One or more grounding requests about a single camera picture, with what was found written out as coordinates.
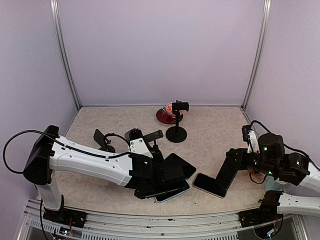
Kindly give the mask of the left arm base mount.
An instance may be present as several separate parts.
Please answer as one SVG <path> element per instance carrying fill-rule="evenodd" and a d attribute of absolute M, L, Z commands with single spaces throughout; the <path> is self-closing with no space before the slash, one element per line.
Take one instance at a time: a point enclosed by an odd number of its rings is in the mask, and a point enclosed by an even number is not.
<path fill-rule="evenodd" d="M 87 213 L 73 209 L 64 209 L 63 212 L 47 210 L 43 214 L 45 220 L 76 228 L 84 228 Z"/>

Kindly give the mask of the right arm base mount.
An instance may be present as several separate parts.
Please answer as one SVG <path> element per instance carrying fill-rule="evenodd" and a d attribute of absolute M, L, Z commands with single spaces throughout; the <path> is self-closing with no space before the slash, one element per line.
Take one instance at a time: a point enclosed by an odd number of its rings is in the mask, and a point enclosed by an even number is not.
<path fill-rule="evenodd" d="M 265 193 L 258 208 L 240 211 L 238 217 L 241 227 L 251 227 L 281 219 L 283 214 L 279 214 L 277 209 L 283 193 L 283 191 L 269 190 Z"/>

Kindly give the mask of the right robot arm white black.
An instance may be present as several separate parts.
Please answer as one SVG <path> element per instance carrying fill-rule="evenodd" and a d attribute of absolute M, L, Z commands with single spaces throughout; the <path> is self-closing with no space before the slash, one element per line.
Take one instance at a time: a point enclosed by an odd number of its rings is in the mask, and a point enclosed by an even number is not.
<path fill-rule="evenodd" d="M 244 137 L 248 148 L 230 149 L 217 175 L 220 186 L 227 190 L 238 171 L 272 177 L 275 181 L 320 190 L 320 171 L 303 153 L 285 152 L 283 138 L 273 133 L 256 137 L 251 131 Z M 260 222 L 277 214 L 320 215 L 320 200 L 316 197 L 295 196 L 280 190 L 268 190 L 255 212 Z"/>

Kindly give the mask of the phone black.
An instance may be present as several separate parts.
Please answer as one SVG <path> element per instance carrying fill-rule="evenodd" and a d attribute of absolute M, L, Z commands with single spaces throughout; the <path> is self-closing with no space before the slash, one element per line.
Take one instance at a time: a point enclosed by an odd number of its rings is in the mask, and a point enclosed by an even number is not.
<path fill-rule="evenodd" d="M 226 158 L 216 176 L 219 186 L 227 191 L 238 173 L 237 159 L 232 154 L 227 154 Z"/>

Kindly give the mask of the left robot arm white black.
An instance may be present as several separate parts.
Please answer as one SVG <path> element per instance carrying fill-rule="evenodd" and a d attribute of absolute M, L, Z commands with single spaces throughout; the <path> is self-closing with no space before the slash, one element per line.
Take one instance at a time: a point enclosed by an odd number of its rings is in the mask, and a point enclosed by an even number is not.
<path fill-rule="evenodd" d="M 157 140 L 163 137 L 161 130 L 143 134 L 133 128 L 123 139 L 127 151 L 115 153 L 108 147 L 107 136 L 99 130 L 94 140 L 99 149 L 78 144 L 60 135 L 55 125 L 38 132 L 26 165 L 20 174 L 34 184 L 45 209 L 57 221 L 70 218 L 64 207 L 64 198 L 55 180 L 56 171 L 77 173 L 112 182 L 134 191 L 138 199 L 174 197 L 189 189 L 187 177 L 180 163 L 170 163 L 163 158 Z"/>

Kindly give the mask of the black pole stand clamp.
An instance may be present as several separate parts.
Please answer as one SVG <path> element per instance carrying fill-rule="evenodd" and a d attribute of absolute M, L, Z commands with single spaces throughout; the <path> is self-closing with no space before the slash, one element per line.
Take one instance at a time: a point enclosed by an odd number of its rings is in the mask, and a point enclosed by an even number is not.
<path fill-rule="evenodd" d="M 161 162 L 164 160 L 163 154 L 160 151 L 159 146 L 156 143 L 156 140 L 163 138 L 163 137 L 164 137 L 164 135 L 163 135 L 162 130 L 157 130 L 157 131 L 154 131 L 152 133 L 149 133 L 149 134 L 143 136 L 143 140 L 144 140 L 148 150 L 152 154 L 152 159 L 156 162 Z"/>

